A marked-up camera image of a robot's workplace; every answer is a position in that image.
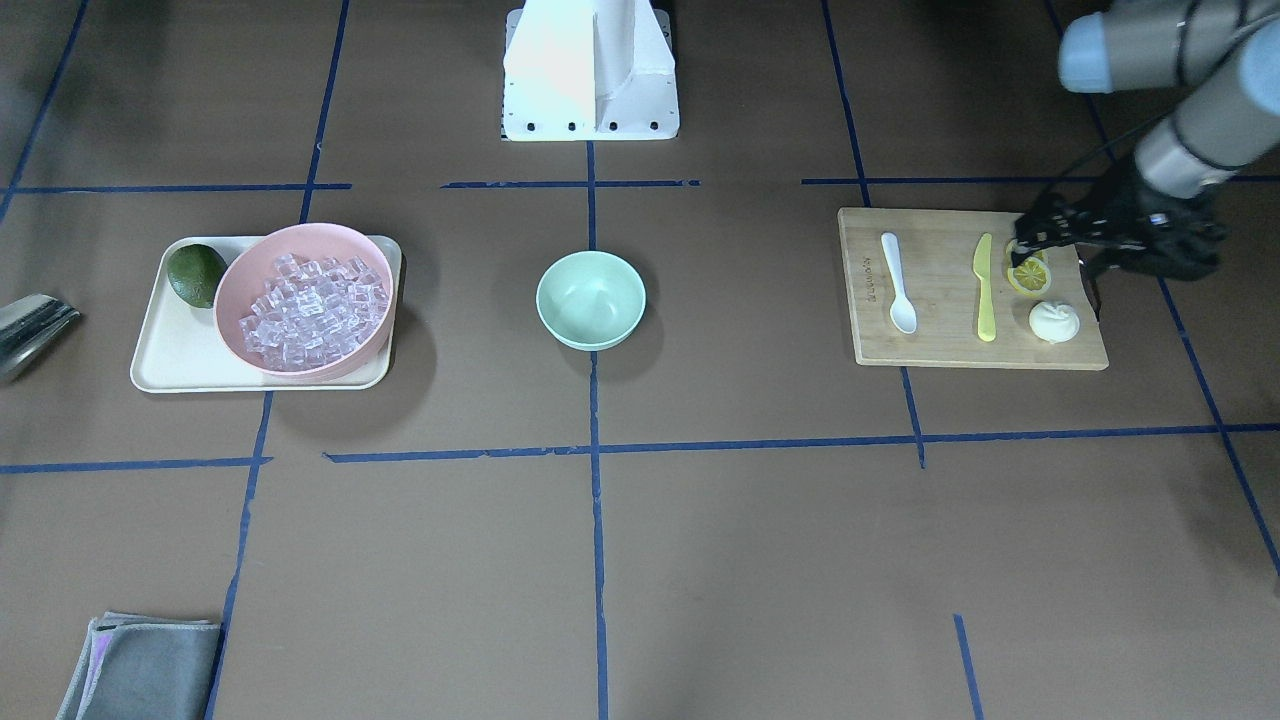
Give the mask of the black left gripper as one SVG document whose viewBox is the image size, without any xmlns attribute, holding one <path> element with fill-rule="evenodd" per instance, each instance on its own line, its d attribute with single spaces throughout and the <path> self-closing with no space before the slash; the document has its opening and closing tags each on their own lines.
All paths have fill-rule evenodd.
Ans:
<svg viewBox="0 0 1280 720">
<path fill-rule="evenodd" d="M 1134 165 L 1115 165 L 1089 193 L 1069 202 L 1061 193 L 1041 193 L 1015 220 L 1010 268 L 1037 259 L 1046 266 L 1082 264 L 1074 243 L 1100 249 L 1084 264 L 1085 277 L 1111 270 L 1174 281 L 1199 281 L 1221 266 L 1228 229 L 1215 214 L 1219 187 L 1211 184 L 1180 199 L 1148 184 Z"/>
</svg>

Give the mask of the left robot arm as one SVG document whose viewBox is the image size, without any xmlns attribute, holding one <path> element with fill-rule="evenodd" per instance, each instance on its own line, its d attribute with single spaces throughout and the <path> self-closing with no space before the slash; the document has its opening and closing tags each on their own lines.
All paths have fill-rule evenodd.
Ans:
<svg viewBox="0 0 1280 720">
<path fill-rule="evenodd" d="M 1074 94 L 1187 90 L 1080 200 L 1047 187 L 1015 223 L 1011 266 L 1051 247 L 1097 249 L 1111 269 L 1198 281 L 1219 269 L 1221 184 L 1277 146 L 1275 1 L 1116 1 L 1075 19 L 1059 49 Z"/>
</svg>

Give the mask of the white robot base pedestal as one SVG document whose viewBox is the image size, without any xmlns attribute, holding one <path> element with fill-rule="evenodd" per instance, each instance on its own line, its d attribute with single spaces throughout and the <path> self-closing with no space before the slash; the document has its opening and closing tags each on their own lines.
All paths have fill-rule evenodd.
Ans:
<svg viewBox="0 0 1280 720">
<path fill-rule="evenodd" d="M 666 141 L 681 127 L 667 1 L 526 1 L 506 17 L 515 142 Z"/>
</svg>

